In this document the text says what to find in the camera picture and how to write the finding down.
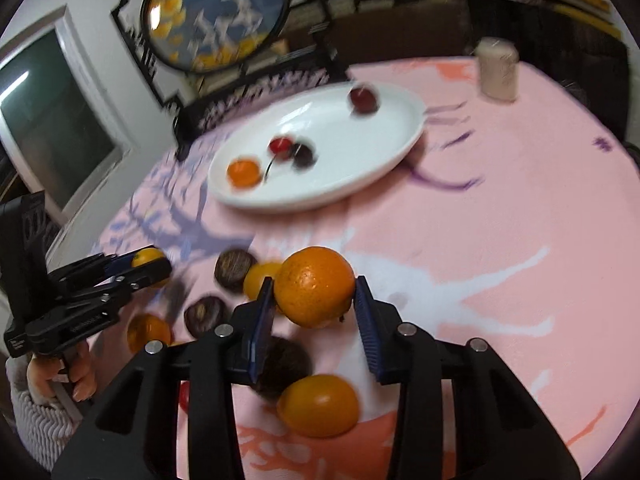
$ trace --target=human hand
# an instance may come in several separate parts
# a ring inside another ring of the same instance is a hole
[[[75,384],[73,400],[80,402],[86,400],[95,393],[94,364],[89,352],[89,345],[82,341],[76,345],[78,355],[71,363],[69,380]],[[53,399],[55,394],[49,381],[53,380],[65,365],[57,357],[34,356],[27,368],[29,388],[33,397],[41,396],[44,399]]]

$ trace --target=window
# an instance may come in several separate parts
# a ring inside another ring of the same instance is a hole
[[[60,225],[122,158],[126,138],[97,89],[64,9],[0,52],[0,140]]]

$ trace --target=cherry stem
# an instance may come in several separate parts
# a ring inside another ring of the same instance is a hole
[[[278,155],[273,155],[271,162],[267,166],[267,170],[264,172],[264,178],[262,179],[262,182],[267,182],[267,175],[269,174],[269,170],[271,169],[271,166],[273,165],[273,161],[276,160],[276,158],[278,158]]]

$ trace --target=orange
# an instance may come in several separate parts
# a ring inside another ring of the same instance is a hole
[[[226,176],[235,187],[253,187],[262,180],[260,164],[252,158],[238,158],[226,168]]]
[[[284,261],[273,291],[285,316],[305,328],[319,328],[348,311],[355,285],[353,269],[340,254],[308,247]]]
[[[149,341],[158,339],[169,346],[172,341],[169,324],[153,314],[138,314],[127,327],[127,344],[137,354]]]
[[[291,431],[316,438],[343,434],[358,423],[360,416],[356,392],[335,375],[296,381],[284,390],[276,408]]]
[[[278,271],[282,263],[280,262],[264,262],[263,264],[256,264],[249,268],[249,272],[244,277],[244,283],[242,284],[242,291],[244,295],[251,301],[258,299],[260,288],[264,279],[269,276],[273,278]]]
[[[135,256],[133,256],[131,267],[139,267],[160,258],[166,258],[166,255],[157,247],[147,247],[145,249],[140,249],[135,254]],[[169,278],[167,278],[166,280],[162,280],[161,282],[154,283],[153,285],[151,285],[151,287],[159,288],[165,286],[168,281]]]

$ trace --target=round painting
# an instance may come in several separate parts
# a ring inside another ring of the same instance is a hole
[[[142,27],[162,62],[207,73],[245,59],[284,22],[288,0],[145,0]]]

